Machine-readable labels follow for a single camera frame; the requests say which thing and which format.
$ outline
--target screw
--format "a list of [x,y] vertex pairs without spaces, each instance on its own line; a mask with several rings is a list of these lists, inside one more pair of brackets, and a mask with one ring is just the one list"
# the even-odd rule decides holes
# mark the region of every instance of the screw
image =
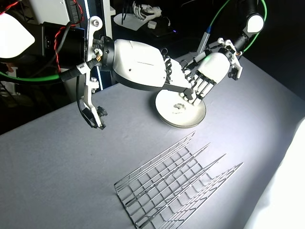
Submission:
[[100,25],[100,23],[99,23],[98,20],[94,20],[94,21],[93,21],[93,24],[94,24],[94,26],[96,26],[96,27],[98,27],[98,26]]

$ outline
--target wire rack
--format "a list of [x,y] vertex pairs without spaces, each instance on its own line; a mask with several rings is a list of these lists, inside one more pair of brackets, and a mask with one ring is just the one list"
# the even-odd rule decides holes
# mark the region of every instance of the wire rack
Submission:
[[137,229],[177,229],[241,165],[210,177],[207,171],[223,156],[205,167],[186,147],[195,132],[164,150],[114,184],[116,193]]

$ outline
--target metal grid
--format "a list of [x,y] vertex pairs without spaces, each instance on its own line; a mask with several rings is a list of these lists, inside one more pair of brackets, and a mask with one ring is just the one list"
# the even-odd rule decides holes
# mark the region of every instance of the metal grid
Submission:
[[186,146],[195,132],[114,184],[137,229],[179,228],[242,164],[211,178],[207,171],[223,156],[202,167]]

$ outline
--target plate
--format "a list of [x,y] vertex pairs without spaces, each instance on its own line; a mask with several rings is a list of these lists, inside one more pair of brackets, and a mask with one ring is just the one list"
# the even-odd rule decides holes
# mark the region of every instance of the plate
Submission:
[[155,100],[161,119],[178,128],[191,128],[198,125],[205,117],[205,104],[198,106],[185,101],[177,92],[162,90]]

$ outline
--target white robotic hand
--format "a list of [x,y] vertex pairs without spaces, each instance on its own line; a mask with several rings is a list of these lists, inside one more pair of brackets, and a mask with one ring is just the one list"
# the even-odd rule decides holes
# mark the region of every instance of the white robotic hand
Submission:
[[194,106],[197,106],[210,90],[228,74],[231,65],[232,71],[228,74],[229,77],[238,80],[242,73],[243,68],[236,57],[237,52],[233,43],[230,40],[224,41],[223,38],[219,38],[218,43],[222,45],[222,50],[205,57],[195,75],[191,74],[190,70],[184,71],[186,79],[192,84],[193,98],[188,100],[184,93],[181,93],[180,96]]
[[154,18],[160,17],[162,10],[160,7],[151,7],[150,5],[136,5],[135,1],[132,4],[134,15],[143,21],[150,21]]

